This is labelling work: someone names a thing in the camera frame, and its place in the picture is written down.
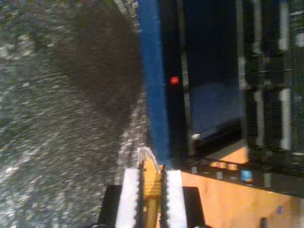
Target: orange wooden board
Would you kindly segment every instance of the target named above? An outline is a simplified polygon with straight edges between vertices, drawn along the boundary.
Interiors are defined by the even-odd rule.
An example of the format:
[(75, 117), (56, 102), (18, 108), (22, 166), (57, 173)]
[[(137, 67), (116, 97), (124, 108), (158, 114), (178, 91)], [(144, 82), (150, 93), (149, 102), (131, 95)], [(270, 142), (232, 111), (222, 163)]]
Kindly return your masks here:
[[(246, 150), (221, 160), (245, 163)], [(269, 227), (300, 228), (299, 198), (189, 173), (182, 173), (182, 181), (199, 188), (206, 224), (213, 228), (258, 228), (262, 217), (268, 218)]]

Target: asphalt surface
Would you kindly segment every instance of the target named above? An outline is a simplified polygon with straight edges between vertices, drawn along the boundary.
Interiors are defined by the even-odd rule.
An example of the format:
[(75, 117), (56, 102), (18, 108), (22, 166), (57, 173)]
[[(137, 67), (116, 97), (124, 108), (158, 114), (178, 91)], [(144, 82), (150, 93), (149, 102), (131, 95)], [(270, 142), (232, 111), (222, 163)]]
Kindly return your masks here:
[(15, 2), (0, 9), (0, 227), (86, 226), (145, 145), (137, 35), (112, 6)]

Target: metal frame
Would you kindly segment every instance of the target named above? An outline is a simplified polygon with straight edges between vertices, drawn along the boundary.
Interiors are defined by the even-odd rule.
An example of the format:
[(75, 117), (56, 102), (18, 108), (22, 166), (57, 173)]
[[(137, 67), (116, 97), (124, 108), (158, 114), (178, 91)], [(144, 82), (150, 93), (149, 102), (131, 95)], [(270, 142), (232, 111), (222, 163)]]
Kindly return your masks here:
[[(241, 1), (237, 0), (237, 8), (240, 7), (242, 7)], [(182, 83), (178, 88), (168, 86), (168, 79), (173, 74), (178, 75), (182, 81), (179, 48), (178, 51), (168, 54), (174, 47), (177, 49), (176, 47), (180, 46), (179, 38), (177, 38), (179, 33), (176, 30), (178, 13), (174, 13), (176, 10), (177, 4), (174, 0), (165, 0), (161, 3), (158, 0), (139, 0), (138, 20), (141, 25), (140, 38), (147, 86), (148, 116), (151, 124), (152, 146), (158, 161), (173, 166), (175, 161), (184, 160), (182, 170), (186, 172), (304, 198), (304, 177), (296, 175), (297, 172), (292, 169), (281, 170), (277, 166), (260, 162), (254, 164), (252, 161), (249, 164), (236, 164), (188, 156), (186, 119), (179, 120), (174, 117), (176, 110), (184, 110), (184, 97), (180, 96), (181, 91), (183, 92)], [(238, 23), (238, 26), (238, 37), (240, 38), (242, 24)], [(176, 39), (176, 43), (170, 42), (172, 39)], [(242, 60), (239, 60), (240, 87), (242, 89), (245, 84), (243, 77), (245, 69)], [(172, 102), (170, 98), (176, 94), (179, 96), (175, 102)], [(176, 101), (181, 100), (183, 107), (176, 105)], [(185, 134), (178, 135), (176, 132), (178, 128), (172, 128), (172, 126), (184, 129)], [(181, 151), (186, 152), (184, 156), (181, 155)]]

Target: yellow cable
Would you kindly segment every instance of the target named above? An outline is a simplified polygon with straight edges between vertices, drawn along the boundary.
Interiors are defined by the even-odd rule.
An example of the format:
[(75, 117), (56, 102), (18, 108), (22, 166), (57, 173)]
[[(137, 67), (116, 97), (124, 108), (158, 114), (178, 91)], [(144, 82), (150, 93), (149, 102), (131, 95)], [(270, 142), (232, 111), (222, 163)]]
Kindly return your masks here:
[(157, 199), (156, 198), (148, 198), (147, 203), (147, 212), (146, 219), (144, 222), (144, 228), (156, 228), (157, 222)]

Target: black component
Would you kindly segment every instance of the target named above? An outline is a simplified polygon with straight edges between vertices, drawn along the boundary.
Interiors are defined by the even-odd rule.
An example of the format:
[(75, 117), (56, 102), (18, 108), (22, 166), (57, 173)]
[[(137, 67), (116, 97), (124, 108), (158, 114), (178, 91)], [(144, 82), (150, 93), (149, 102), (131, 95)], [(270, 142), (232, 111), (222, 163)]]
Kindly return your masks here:
[(161, 170), (161, 218), (160, 218), (160, 227), (168, 228), (167, 223), (167, 167), (163, 166)]
[[(246, 107), (244, 127), (249, 161), (270, 165), (279, 172), (303, 175), (304, 16), (298, 12), (304, 9), (304, 2), (260, 1), (261, 20), (257, 18), (256, 7), (259, 5), (251, 0), (239, 1), (237, 7), (238, 24), (243, 24), (239, 27), (243, 30), (238, 32), (238, 44), (239, 57), (245, 59), (240, 62), (244, 67), (240, 70), (240, 83)], [(255, 23), (259, 21), (262, 23), (261, 50), (257, 46), (254, 53), (253, 46), (259, 44), (255, 37), (258, 34), (254, 33), (259, 27)]]
[(188, 227), (204, 226), (205, 219), (199, 189), (197, 187), (183, 187), (183, 193)]
[(252, 0), (243, 1), (244, 19), (244, 55), (253, 55), (253, 43), (255, 38), (254, 7)]
[(260, 228), (268, 228), (267, 218), (261, 218)]
[(250, 56), (245, 63), (246, 81), (250, 86), (258, 86), (259, 77), (259, 58)]
[(253, 90), (245, 91), (247, 144), (255, 146), (257, 140), (257, 103)]
[(265, 145), (281, 148), (282, 139), (282, 103), (280, 89), (264, 92)]
[(98, 224), (107, 224), (109, 227), (115, 226), (121, 192), (121, 185), (107, 186)]
[[(177, 1), (175, 0), (162, 0), (159, 1), (159, 4), (163, 68), (170, 131), (170, 157), (173, 161), (173, 166), (178, 168), (188, 146), (178, 8)], [(172, 77), (177, 77), (179, 83), (172, 85)]]
[(261, 1), (262, 10), (262, 51), (267, 56), (278, 52), (280, 38), (280, 1)]
[(136, 224), (135, 228), (142, 228), (144, 225), (143, 207), (144, 207), (144, 175), (143, 175), (143, 164), (139, 165), (139, 189), (138, 189), (138, 202), (137, 202), (137, 212), (136, 212)]

